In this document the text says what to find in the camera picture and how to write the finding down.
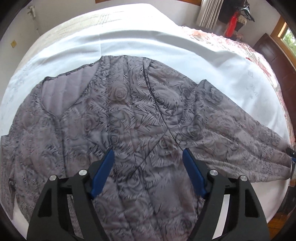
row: blue rubber tip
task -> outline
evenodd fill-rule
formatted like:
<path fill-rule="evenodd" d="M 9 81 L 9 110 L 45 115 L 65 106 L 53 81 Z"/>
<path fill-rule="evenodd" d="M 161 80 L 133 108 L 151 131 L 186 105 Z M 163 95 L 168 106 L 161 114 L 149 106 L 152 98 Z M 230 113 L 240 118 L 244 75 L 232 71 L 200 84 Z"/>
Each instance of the blue rubber tip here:
<path fill-rule="evenodd" d="M 92 190 L 90 192 L 92 198 L 95 198 L 102 192 L 104 185 L 107 181 L 107 178 L 110 174 L 110 171 L 112 169 L 112 166 L 114 164 L 114 160 L 115 160 L 114 151 L 110 150 L 105 156 L 105 159 L 103 160 L 100 168 L 98 169 L 96 175 L 93 178 Z"/>
<path fill-rule="evenodd" d="M 192 182 L 195 194 L 204 198 L 207 194 L 205 189 L 205 180 L 186 149 L 183 151 L 183 163 Z"/>

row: green foliage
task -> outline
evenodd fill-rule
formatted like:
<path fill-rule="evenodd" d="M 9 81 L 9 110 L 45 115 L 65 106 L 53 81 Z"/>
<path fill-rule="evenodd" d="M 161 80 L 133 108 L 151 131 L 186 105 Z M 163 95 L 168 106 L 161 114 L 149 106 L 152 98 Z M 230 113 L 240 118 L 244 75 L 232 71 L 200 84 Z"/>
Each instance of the green foliage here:
<path fill-rule="evenodd" d="M 283 37 L 285 44 L 291 49 L 291 51 L 296 55 L 296 38 L 290 29 L 287 30 Z"/>

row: metal screw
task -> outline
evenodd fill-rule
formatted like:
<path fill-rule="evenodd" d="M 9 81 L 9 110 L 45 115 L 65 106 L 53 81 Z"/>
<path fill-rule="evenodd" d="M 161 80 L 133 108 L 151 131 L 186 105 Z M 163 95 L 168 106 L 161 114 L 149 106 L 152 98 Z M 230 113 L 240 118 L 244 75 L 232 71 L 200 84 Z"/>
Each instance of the metal screw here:
<path fill-rule="evenodd" d="M 212 176 L 217 176 L 217 175 L 218 175 L 218 171 L 215 170 L 215 169 L 212 169 L 212 170 L 210 170 L 210 174 L 211 174 Z"/>
<path fill-rule="evenodd" d="M 246 176 L 241 176 L 240 179 L 243 181 L 243 182 L 246 182 L 248 180 L 248 178 Z"/>
<path fill-rule="evenodd" d="M 51 181 L 54 181 L 54 180 L 57 179 L 57 176 L 56 176 L 56 175 L 51 175 L 51 176 L 49 177 L 49 179 L 50 179 Z"/>
<path fill-rule="evenodd" d="M 81 176 L 85 176 L 87 174 L 87 170 L 82 169 L 78 172 L 78 174 Z"/>

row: gray floral jacket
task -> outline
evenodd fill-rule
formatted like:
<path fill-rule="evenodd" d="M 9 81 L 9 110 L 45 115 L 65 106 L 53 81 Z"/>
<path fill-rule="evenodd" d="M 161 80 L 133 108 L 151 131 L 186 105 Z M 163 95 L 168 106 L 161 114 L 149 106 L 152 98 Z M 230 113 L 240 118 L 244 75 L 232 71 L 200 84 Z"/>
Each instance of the gray floral jacket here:
<path fill-rule="evenodd" d="M 183 166 L 184 148 L 228 177 L 290 176 L 288 143 L 208 81 L 147 58 L 104 56 L 45 78 L 19 107 L 1 139 L 6 211 L 12 217 L 16 197 L 29 221 L 51 174 L 73 176 L 110 147 L 115 164 L 93 203 L 111 240 L 187 239 L 203 200 Z"/>

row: white wall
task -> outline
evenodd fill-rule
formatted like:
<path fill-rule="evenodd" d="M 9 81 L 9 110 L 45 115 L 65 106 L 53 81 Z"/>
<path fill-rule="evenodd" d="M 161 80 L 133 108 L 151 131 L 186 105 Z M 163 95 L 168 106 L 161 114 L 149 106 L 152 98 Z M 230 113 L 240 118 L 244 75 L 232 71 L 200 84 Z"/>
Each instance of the white wall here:
<path fill-rule="evenodd" d="M 265 0 L 248 0 L 250 12 L 256 22 L 248 21 L 239 33 L 244 35 L 244 42 L 251 47 L 257 43 L 263 34 L 271 34 L 279 21 L 280 14 Z"/>
<path fill-rule="evenodd" d="M 111 0 L 98 4 L 95 0 L 32 0 L 29 5 L 35 6 L 36 22 L 39 32 L 43 34 L 83 13 L 132 3 L 149 3 L 176 24 L 189 27 L 194 27 L 200 8 L 177 0 Z M 0 101 L 19 62 L 39 37 L 27 12 L 27 8 L 20 11 L 0 41 Z M 14 49 L 10 45 L 13 40 L 17 42 Z"/>

